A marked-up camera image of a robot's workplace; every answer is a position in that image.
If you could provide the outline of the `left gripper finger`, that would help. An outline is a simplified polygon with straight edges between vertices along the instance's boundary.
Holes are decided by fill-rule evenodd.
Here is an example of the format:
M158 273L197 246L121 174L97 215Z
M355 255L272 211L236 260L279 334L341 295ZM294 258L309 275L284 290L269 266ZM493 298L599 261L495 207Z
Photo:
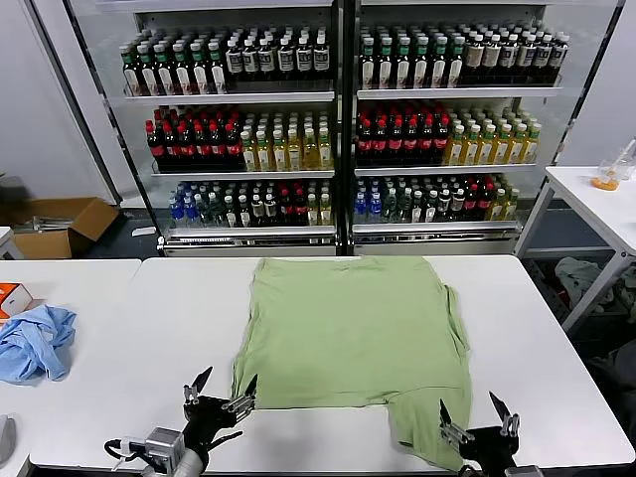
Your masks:
M255 407L257 378L258 375L254 375L244 393L225 403L222 409L230 413L251 413Z
M190 385L184 385L185 404L197 404L199 402L199 395L205 387L212 371L213 367L209 366L199 373Z

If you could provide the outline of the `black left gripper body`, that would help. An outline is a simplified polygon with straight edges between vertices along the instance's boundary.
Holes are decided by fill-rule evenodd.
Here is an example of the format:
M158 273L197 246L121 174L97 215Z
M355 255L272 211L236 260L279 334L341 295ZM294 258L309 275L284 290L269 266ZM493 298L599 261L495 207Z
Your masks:
M242 431L216 438L219 431L234 428L247 413L222 409L229 399L199 396L197 404L184 404L187 424L183 429L185 447L196 453L209 453L221 444L242 436Z

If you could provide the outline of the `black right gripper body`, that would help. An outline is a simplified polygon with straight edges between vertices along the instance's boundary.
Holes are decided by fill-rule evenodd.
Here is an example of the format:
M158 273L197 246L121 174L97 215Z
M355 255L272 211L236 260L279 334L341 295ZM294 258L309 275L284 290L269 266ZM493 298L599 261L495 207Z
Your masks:
M463 437L459 454L479 464L482 471L506 471L515 468L513 456L519 450L518 432L502 434L498 426L472 428L466 431L471 438Z

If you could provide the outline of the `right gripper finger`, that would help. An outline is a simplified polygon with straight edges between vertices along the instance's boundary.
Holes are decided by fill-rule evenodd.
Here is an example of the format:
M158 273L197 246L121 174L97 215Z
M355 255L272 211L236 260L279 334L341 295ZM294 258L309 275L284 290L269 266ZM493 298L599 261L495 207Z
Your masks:
M462 445L472 442L475 437L455 423L442 399L439 400L440 434L449 445Z
M489 396L502 422L500 434L504 437L517 437L520 427L520 416L517 413L510 413L506 404L494 393L489 392Z

